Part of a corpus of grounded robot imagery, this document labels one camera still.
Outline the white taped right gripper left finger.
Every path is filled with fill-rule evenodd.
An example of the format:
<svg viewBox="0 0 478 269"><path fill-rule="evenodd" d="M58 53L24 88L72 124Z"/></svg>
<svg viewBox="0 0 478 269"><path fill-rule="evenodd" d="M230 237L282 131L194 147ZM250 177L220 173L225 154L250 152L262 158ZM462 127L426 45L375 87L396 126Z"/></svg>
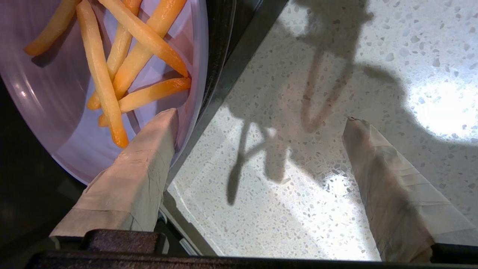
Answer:
<svg viewBox="0 0 478 269"><path fill-rule="evenodd" d="M177 129L177 109L157 114L87 186L50 237L83 237L95 229L153 231Z"/></svg>

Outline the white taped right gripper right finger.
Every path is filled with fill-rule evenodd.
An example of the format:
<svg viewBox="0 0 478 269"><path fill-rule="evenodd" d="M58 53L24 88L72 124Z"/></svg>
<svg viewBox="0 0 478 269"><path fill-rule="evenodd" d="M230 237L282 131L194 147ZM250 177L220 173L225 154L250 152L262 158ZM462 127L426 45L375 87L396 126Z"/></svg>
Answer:
<svg viewBox="0 0 478 269"><path fill-rule="evenodd" d="M349 117L342 140L383 262L477 262L477 227L373 125Z"/></svg>

